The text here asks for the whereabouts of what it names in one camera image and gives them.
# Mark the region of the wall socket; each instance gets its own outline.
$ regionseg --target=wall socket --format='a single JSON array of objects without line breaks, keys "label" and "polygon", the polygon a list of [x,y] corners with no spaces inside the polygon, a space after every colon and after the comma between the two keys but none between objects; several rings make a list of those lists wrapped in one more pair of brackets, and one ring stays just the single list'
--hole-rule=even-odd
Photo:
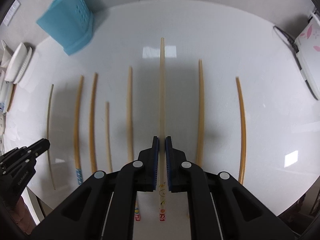
[{"label": "wall socket", "polygon": [[7,15],[5,16],[4,20],[2,21],[5,26],[9,25],[12,17],[16,13],[16,11],[18,10],[19,6],[20,6],[19,0],[15,0],[14,3],[11,5],[11,7],[10,7]]}]

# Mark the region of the blue plastic container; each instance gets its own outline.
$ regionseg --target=blue plastic container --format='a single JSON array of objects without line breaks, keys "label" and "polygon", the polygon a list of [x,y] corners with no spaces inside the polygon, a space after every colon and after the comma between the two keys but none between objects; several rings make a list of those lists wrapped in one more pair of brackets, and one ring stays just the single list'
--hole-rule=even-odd
[{"label": "blue plastic container", "polygon": [[54,0],[37,24],[71,55],[91,40],[93,14],[84,0]]}]

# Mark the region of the silver screw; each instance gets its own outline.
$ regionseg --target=silver screw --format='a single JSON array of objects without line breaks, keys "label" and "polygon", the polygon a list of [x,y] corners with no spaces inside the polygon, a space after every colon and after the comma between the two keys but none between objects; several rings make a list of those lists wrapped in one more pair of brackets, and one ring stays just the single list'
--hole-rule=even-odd
[{"label": "silver screw", "polygon": [[220,173],[220,178],[221,179],[229,179],[230,175],[227,172],[222,172],[222,173]]},{"label": "silver screw", "polygon": [[183,163],[181,163],[181,166],[183,168],[190,168],[191,167],[191,163],[190,162],[183,162]]},{"label": "silver screw", "polygon": [[94,177],[95,177],[96,179],[101,179],[101,178],[103,178],[103,176],[104,176],[103,171],[97,171],[97,172],[94,174]]},{"label": "silver screw", "polygon": [[135,168],[140,168],[143,165],[143,162],[142,161],[135,161],[132,165]]}]

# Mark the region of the blue patterned chopstick handle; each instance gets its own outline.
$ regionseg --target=blue patterned chopstick handle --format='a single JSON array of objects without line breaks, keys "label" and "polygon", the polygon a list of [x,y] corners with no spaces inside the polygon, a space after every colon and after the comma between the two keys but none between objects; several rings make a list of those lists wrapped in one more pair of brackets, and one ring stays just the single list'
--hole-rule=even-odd
[{"label": "blue patterned chopstick handle", "polygon": [[78,184],[81,185],[83,183],[81,169],[76,169],[76,173],[77,173]]}]

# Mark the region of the white table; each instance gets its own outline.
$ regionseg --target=white table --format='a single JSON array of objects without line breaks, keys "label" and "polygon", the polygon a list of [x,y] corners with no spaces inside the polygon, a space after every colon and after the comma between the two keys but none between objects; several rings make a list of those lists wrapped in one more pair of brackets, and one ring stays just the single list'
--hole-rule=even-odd
[{"label": "white table", "polygon": [[[53,39],[37,46],[7,115],[5,147],[29,146],[46,135],[51,84],[51,159],[37,159],[30,189],[54,208],[76,187],[73,122],[80,75],[81,165],[91,175],[88,125],[93,73],[98,72],[95,145],[98,169],[107,170],[105,101],[110,102],[112,165],[127,162],[126,86],[133,67],[134,154],[158,135],[160,38],[166,47],[166,135],[195,160],[198,125],[198,59],[205,82],[203,169],[238,178],[241,129],[235,77],[244,96],[247,160],[244,186],[278,215],[320,174],[320,103],[316,101],[272,24],[238,9],[190,0],[121,5],[96,15],[91,43],[68,57]],[[189,239],[186,194],[167,193],[166,222],[158,221],[158,194],[141,193],[136,239]]]}]

